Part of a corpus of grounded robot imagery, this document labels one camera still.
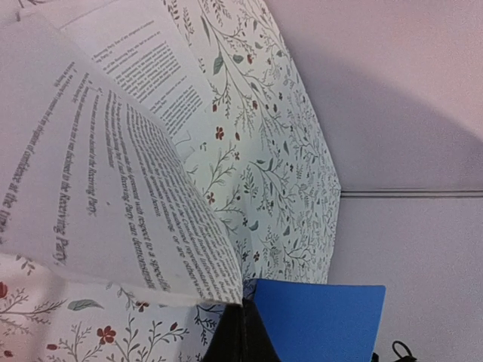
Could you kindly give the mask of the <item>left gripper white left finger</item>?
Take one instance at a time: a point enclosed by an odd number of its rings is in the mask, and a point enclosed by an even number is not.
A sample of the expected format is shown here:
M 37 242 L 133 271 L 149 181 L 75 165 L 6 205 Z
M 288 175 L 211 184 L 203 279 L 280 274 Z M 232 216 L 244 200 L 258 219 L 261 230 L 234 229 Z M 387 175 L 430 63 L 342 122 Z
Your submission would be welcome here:
M 240 362 L 242 360 L 243 317 L 240 305 L 225 307 L 203 362 Z

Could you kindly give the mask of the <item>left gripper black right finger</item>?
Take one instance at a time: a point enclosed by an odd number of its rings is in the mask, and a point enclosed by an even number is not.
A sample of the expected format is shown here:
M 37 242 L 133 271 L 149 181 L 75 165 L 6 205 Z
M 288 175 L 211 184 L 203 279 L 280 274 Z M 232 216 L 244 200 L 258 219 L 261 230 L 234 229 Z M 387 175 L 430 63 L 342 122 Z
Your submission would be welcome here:
M 256 304 L 243 300 L 243 361 L 280 362 Z

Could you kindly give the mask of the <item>blue folder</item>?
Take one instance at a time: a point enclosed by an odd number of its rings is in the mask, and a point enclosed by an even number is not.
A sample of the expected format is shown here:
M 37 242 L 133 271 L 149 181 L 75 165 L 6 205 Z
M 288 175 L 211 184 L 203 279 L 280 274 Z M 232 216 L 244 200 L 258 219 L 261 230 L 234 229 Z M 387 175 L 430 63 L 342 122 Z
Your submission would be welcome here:
M 386 288 L 260 279 L 254 302 L 282 361 L 370 361 Z

